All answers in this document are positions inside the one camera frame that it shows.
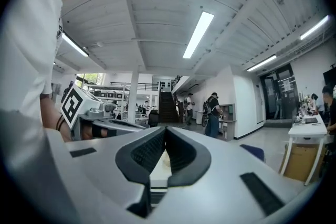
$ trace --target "white table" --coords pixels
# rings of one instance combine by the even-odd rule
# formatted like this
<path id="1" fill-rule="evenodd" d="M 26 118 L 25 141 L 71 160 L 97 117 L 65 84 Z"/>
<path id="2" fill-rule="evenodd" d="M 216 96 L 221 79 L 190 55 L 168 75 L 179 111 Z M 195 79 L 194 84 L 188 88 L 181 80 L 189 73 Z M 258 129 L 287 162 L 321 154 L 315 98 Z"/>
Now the white table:
<path id="1" fill-rule="evenodd" d="M 311 177 L 313 176 L 317 163 L 319 162 L 319 158 L 321 156 L 321 152 L 322 152 L 322 148 L 323 148 L 323 143 L 324 143 L 324 136 L 327 134 L 327 128 L 324 125 L 324 122 L 321 118 L 320 115 L 315 115 L 315 116 L 304 116 L 304 119 L 308 119 L 308 118 L 316 118 L 318 120 L 317 123 L 320 123 L 319 125 L 313 125 L 312 123 L 306 123 L 306 124 L 299 124 L 299 123 L 295 123 L 293 125 L 293 127 L 289 130 L 288 134 L 289 134 L 289 142 L 288 142 L 288 148 L 287 148 L 287 154 L 286 154 L 286 158 L 285 158 L 285 162 L 283 163 L 283 167 L 281 170 L 281 175 L 283 175 L 285 173 L 287 164 L 288 164 L 288 160 L 289 160 L 289 156 L 290 156 L 290 152 L 292 150 L 292 144 L 293 144 L 293 138 L 297 138 L 297 137 L 309 137 L 309 138 L 319 138 L 319 148 L 317 150 L 317 154 L 316 154 L 316 158 L 313 164 L 313 167 L 311 168 L 310 174 L 306 180 L 306 182 L 304 183 L 305 186 L 309 184 Z"/>

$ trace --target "staircase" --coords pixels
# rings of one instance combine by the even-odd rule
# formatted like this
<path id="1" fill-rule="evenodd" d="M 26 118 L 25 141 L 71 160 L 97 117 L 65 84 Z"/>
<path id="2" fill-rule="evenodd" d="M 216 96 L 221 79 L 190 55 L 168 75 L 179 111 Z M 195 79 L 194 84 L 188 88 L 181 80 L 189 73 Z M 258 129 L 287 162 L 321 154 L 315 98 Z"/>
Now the staircase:
<path id="1" fill-rule="evenodd" d="M 170 92 L 161 92 L 159 105 L 160 122 L 173 123 L 179 122 L 176 107 Z"/>

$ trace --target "gray floor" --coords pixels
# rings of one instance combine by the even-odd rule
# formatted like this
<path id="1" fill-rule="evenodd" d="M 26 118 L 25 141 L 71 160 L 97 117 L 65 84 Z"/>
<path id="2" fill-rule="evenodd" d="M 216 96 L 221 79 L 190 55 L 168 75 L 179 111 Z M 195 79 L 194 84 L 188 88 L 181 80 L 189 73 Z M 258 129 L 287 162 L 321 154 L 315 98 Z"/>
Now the gray floor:
<path id="1" fill-rule="evenodd" d="M 169 123 L 159 125 L 181 127 L 190 131 L 204 134 L 204 128 L 196 123 L 193 123 L 191 126 L 186 126 L 184 123 Z M 232 140 L 229 141 L 229 143 L 236 145 L 246 144 L 262 148 L 265 153 L 266 164 L 278 173 L 282 158 L 285 153 L 285 145 L 289 141 L 288 131 L 289 128 L 263 127 L 245 138 L 240 140 Z M 298 191 L 302 191 L 305 188 L 303 182 L 290 178 L 287 179 L 295 186 Z"/>

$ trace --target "blue chair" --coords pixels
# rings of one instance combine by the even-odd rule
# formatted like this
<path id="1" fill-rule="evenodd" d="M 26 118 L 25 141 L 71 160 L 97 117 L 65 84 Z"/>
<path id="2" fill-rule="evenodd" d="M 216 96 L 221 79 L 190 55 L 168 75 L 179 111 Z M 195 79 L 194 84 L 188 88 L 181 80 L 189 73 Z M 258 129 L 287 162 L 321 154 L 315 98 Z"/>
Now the blue chair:
<path id="1" fill-rule="evenodd" d="M 258 148 L 255 146 L 249 146 L 245 144 L 242 144 L 240 146 L 244 148 L 245 150 L 249 151 L 253 156 L 257 157 L 261 161 L 263 162 L 265 161 L 265 153 L 264 153 L 264 150 L 262 150 L 261 148 Z"/>

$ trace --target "man in black shirt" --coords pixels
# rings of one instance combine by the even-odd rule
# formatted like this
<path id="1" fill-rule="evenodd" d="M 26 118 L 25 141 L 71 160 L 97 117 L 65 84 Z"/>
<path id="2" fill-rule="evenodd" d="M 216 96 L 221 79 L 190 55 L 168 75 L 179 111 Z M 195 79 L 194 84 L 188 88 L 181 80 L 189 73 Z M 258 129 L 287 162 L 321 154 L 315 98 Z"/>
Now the man in black shirt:
<path id="1" fill-rule="evenodd" d="M 218 95 L 216 92 L 213 92 L 207 100 L 210 106 L 210 114 L 208 114 L 208 124 L 205 128 L 205 135 L 217 138 L 218 129 L 219 129 L 219 115 L 223 112 L 219 107 Z"/>
<path id="2" fill-rule="evenodd" d="M 333 97 L 333 89 L 325 86 L 322 90 L 323 101 L 329 106 L 329 124 L 327 130 L 330 135 L 336 134 L 336 99 Z"/>

